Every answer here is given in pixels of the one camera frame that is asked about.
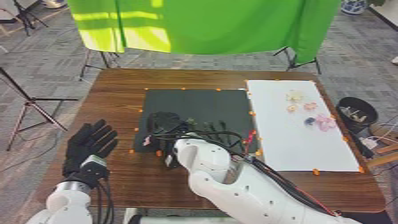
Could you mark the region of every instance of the black glove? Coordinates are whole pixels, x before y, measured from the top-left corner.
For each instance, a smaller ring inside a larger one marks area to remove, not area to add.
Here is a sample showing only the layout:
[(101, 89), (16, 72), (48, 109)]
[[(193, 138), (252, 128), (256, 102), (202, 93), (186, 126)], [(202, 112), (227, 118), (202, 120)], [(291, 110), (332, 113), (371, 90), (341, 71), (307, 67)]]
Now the black glove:
[(67, 141), (66, 162), (62, 175), (67, 177), (80, 171), (80, 165), (90, 155), (105, 158), (117, 145), (117, 132), (106, 125), (105, 120), (96, 124), (83, 124), (78, 133)]

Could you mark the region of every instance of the light stand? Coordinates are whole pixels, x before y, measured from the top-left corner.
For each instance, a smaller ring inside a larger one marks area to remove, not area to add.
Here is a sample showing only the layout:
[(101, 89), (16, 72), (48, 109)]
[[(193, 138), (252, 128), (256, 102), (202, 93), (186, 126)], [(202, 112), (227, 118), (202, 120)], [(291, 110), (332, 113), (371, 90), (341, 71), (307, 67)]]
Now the light stand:
[(87, 48), (85, 49), (85, 56), (83, 56), (83, 64), (82, 64), (82, 70), (80, 70), (80, 75), (78, 75), (78, 80), (83, 81), (83, 75), (85, 75), (85, 69), (87, 68), (96, 68), (99, 70), (110, 68), (110, 64), (112, 62), (115, 63), (117, 65), (117, 68), (121, 67), (117, 61), (115, 61), (115, 58), (119, 58), (121, 56), (117, 55), (117, 53), (112, 53), (112, 52), (103, 52), (99, 51), (99, 55), (101, 55), (101, 59), (103, 59), (103, 64), (105, 64), (105, 68), (99, 68), (98, 66), (90, 65), (89, 64), (89, 60), (90, 60), (90, 53), (92, 53), (92, 50)]
[[(16, 93), (19, 94), (19, 96), (25, 99), (21, 113), (19, 113), (19, 117), (18, 117), (18, 121), (16, 121), (16, 126), (14, 126), (14, 130), (12, 130), (10, 138), (9, 138), (9, 145), (7, 145), (7, 151), (9, 151), (10, 150), (10, 146), (12, 146), (12, 142), (14, 142), (14, 139), (16, 139), (16, 135), (23, 131), (26, 131), (28, 129), (32, 129), (37, 126), (41, 126), (42, 124), (51, 123), (60, 130), (67, 131), (66, 127), (62, 126), (62, 124), (55, 120), (55, 114), (57, 114), (58, 107), (60, 107), (60, 104), (64, 103), (64, 101), (78, 101), (78, 99), (35, 98), (35, 97), (30, 97), (28, 94), (26, 94), (26, 92), (23, 91), (21, 86), (18, 85), (14, 79), (10, 78), (7, 72), (3, 71), (3, 68), (0, 68), (0, 74), (5, 77), (5, 80), (3, 81), (7, 82), (7, 84), (10, 85), (10, 88), (14, 89)], [(48, 114), (48, 112), (44, 111), (42, 107), (37, 105), (37, 101), (58, 101), (58, 105), (57, 105), (57, 108), (55, 108), (51, 114)], [(39, 114), (44, 117), (46, 121), (19, 129), (19, 127), (21, 127), (21, 121), (23, 121), (23, 118), (25, 118), (25, 115), (26, 115), (28, 108), (35, 109), (35, 111), (39, 112)]]
[(26, 11), (26, 8), (23, 8), (19, 2), (16, 0), (12, 0), (14, 2), (14, 6), (16, 6), (16, 10), (18, 10), (18, 17), (21, 19), (21, 24), (23, 24), (23, 29), (26, 32), (26, 36), (30, 36), (28, 34), (28, 29), (35, 29), (34, 23), (28, 19), (28, 15), (32, 16), (32, 18), (39, 21), (39, 23), (44, 25), (44, 27), (48, 27), (46, 23), (41, 21), (41, 19), (35, 17), (35, 15)]
[(297, 65), (297, 64), (295, 64), (297, 55), (295, 55), (293, 60), (291, 60), (291, 59), (289, 59), (289, 53), (288, 53), (288, 47), (284, 47), (284, 48), (277, 51), (277, 53), (273, 54), (273, 56), (277, 56), (282, 52), (286, 53), (288, 61), (289, 61), (289, 67), (288, 67), (288, 69), (286, 69), (286, 72), (289, 71), (289, 69), (295, 69), (295, 68), (302, 67), (305, 64), (314, 63), (314, 65), (316, 65), (316, 70), (318, 70), (318, 74), (321, 75), (320, 63), (318, 63), (318, 59), (316, 59), (316, 57), (314, 57), (314, 60), (313, 60), (313, 61), (309, 61), (307, 63)]

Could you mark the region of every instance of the floor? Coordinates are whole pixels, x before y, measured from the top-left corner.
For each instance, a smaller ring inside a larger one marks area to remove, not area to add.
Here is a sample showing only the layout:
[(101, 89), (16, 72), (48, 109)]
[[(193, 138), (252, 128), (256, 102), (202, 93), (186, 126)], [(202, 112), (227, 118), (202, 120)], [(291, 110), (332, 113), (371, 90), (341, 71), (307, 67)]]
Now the floor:
[[(44, 18), (48, 28), (37, 25), (32, 36), (25, 36), (19, 24), (5, 24), (16, 30), (9, 37), (0, 37), (0, 66), (12, 75), (23, 89), (34, 96), (76, 97), (83, 99), (96, 80), (98, 69), (89, 69), (83, 82), (76, 75), (82, 69), (83, 44), (67, 9), (50, 10), (42, 6), (34, 9)], [(323, 42), (318, 60), (323, 75), (320, 76), (334, 103), (345, 96), (364, 99), (380, 113), (380, 122), (398, 114), (398, 67), (391, 59), (398, 55), (398, 33), (366, 12), (360, 16), (337, 14)], [(229, 56), (170, 55), (130, 49), (117, 60), (126, 68), (213, 69), (213, 70), (272, 70), (286, 69), (284, 56), (272, 52)], [(101, 65), (99, 56), (92, 65)], [(297, 71), (316, 72), (313, 65)], [(66, 103), (60, 108), (58, 120), (66, 126), (80, 108), (78, 103)], [(0, 220), (3, 224), (25, 223), (28, 217), (42, 208), (42, 203), (32, 198), (42, 174), (57, 152), (62, 133), (44, 125), (21, 133), (12, 147), (5, 152), (7, 139), (18, 118), (23, 100), (0, 81)], [(51, 111), (53, 103), (42, 103)], [(23, 125), (41, 121), (30, 112)], [(25, 159), (44, 155), (3, 170)], [(398, 196), (398, 173), (392, 170), (376, 176), (385, 201)], [(387, 205), (387, 212), (398, 223), (398, 200)], [(121, 223), (122, 210), (117, 210)]]

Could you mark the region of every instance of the wooden table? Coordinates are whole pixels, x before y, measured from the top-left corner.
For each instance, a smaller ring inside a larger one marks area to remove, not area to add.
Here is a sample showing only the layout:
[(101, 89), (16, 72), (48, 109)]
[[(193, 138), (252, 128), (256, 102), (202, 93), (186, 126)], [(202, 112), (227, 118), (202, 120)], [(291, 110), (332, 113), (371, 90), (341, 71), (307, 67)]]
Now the wooden table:
[[(337, 117), (323, 87), (309, 73), (108, 69), (98, 76), (39, 189), (55, 186), (60, 181), (69, 136), (85, 122), (103, 118), (119, 132), (119, 146), (106, 159), (115, 207), (215, 209), (211, 202), (195, 196), (188, 189), (186, 170), (177, 168), (169, 171), (163, 159), (154, 153), (130, 154), (146, 96), (144, 88), (238, 89), (245, 88), (249, 79), (313, 80)], [(339, 118), (337, 124), (348, 136)], [(348, 144), (364, 167), (364, 174), (343, 172), (321, 172), (320, 176), (314, 176), (311, 172), (281, 172), (281, 174), (330, 209), (345, 212), (380, 212), (385, 203), (384, 196), (353, 142), (350, 141)]]

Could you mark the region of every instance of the white paper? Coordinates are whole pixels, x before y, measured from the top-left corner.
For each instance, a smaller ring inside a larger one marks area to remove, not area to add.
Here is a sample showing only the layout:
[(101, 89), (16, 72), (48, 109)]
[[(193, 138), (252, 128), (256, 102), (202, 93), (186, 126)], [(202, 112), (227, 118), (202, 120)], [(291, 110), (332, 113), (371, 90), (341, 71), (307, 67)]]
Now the white paper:
[[(343, 141), (339, 127), (323, 132), (318, 125), (307, 126), (304, 120), (330, 111), (311, 81), (247, 82), (252, 110), (256, 112), (256, 128), (263, 138), (261, 148), (265, 162), (277, 171), (346, 171), (359, 172), (359, 163)], [(288, 112), (291, 102), (289, 91), (300, 91), (304, 99), (297, 103), (297, 111)], [(304, 103), (314, 102), (318, 108), (304, 110)]]

